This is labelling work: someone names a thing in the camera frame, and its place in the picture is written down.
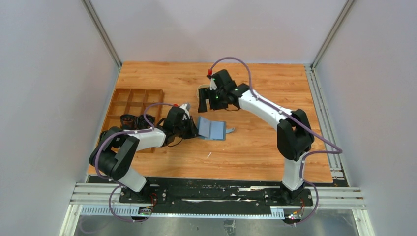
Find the blue card holder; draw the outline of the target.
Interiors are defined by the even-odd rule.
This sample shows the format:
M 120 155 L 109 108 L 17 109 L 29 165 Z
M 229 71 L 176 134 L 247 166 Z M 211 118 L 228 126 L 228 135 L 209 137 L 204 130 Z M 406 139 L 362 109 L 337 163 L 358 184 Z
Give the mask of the blue card holder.
M 226 140 L 226 135 L 235 131 L 235 128 L 227 128 L 225 121 L 214 121 L 204 117 L 197 120 L 198 137 L 204 140 Z

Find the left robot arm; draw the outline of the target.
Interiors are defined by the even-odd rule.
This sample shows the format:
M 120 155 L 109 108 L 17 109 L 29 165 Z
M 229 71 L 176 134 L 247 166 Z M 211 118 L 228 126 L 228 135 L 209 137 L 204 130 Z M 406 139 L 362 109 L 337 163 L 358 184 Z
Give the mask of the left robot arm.
M 135 153 L 147 148 L 173 147 L 175 138 L 181 140 L 197 137 L 198 129 L 189 113 L 190 104 L 174 105 L 162 124 L 142 130 L 107 130 L 89 157 L 101 178 L 111 179 L 132 190 L 139 203 L 150 199 L 147 180 L 131 167 Z

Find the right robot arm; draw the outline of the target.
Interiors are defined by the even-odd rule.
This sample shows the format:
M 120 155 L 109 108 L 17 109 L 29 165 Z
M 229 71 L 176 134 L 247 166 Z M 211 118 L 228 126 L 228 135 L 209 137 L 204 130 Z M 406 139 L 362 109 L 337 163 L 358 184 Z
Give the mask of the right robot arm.
M 281 199 L 287 205 L 294 205 L 300 200 L 299 190 L 304 185 L 301 159 L 314 142 L 313 134 L 308 132 L 311 126 L 305 111 L 280 107 L 262 97 L 250 85 L 237 85 L 226 69 L 218 72 L 210 69 L 207 77 L 210 86 L 198 90 L 199 113 L 208 109 L 225 110 L 233 105 L 256 115 L 276 130 L 277 148 L 285 159 Z

